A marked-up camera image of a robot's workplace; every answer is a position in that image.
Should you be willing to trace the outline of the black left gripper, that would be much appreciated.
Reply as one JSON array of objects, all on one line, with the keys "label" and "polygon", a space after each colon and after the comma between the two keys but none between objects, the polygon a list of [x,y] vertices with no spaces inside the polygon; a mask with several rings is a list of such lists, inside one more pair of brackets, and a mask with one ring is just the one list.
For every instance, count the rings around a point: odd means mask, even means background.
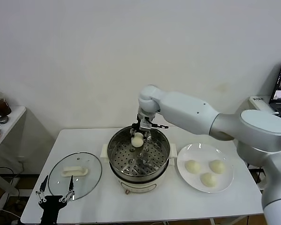
[{"label": "black left gripper", "polygon": [[67,206],[67,202],[75,194],[73,175],[70,178],[68,192],[64,195],[47,195],[45,196],[45,189],[48,181],[48,175],[44,181],[40,184],[40,188],[36,191],[36,195],[39,196],[39,206],[43,210],[41,217],[41,225],[56,225],[59,211]]}]

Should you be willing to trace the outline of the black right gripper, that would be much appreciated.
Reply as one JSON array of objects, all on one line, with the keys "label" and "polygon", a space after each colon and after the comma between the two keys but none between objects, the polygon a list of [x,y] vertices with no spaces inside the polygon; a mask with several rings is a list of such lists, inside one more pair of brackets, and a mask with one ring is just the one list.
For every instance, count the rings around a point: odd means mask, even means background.
[{"label": "black right gripper", "polygon": [[131,125],[130,129],[130,137],[134,138],[135,133],[144,134],[144,140],[150,141],[152,139],[151,136],[151,128],[152,128],[152,120],[155,118],[154,113],[138,113],[137,114],[137,122]]}]

